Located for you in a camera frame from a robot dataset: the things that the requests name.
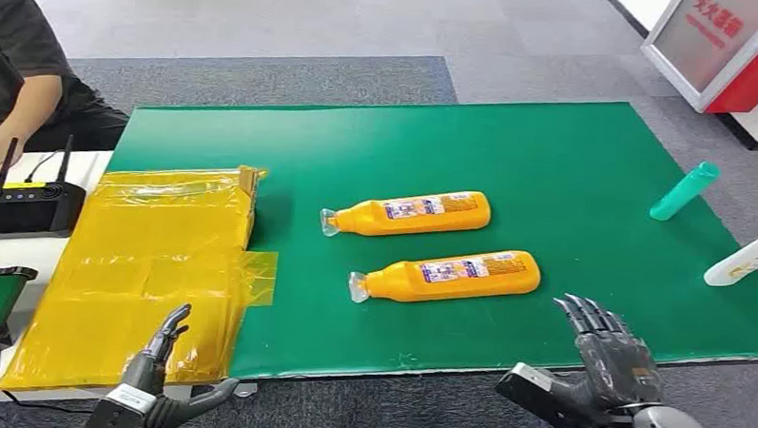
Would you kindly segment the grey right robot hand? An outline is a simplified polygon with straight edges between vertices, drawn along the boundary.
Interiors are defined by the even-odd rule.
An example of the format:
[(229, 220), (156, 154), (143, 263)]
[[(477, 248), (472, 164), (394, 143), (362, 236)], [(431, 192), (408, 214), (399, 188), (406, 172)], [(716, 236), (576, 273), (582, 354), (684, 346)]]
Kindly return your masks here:
[(650, 348), (618, 315), (574, 294), (553, 302), (571, 325), (585, 368), (580, 380), (556, 382), (556, 393), (592, 418), (662, 401), (663, 381)]

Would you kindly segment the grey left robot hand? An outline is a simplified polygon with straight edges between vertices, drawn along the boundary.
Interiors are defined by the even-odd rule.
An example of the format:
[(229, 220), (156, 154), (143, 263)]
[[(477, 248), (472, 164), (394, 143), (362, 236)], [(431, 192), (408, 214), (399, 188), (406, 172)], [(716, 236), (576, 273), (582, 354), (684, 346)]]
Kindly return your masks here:
[(240, 383), (238, 379), (224, 379), (209, 392), (188, 400), (176, 400), (165, 395), (166, 363), (176, 340), (188, 329), (183, 320), (190, 312), (189, 303), (173, 309), (145, 348), (132, 358), (122, 375), (121, 383), (155, 398), (136, 428), (178, 428), (234, 396)]

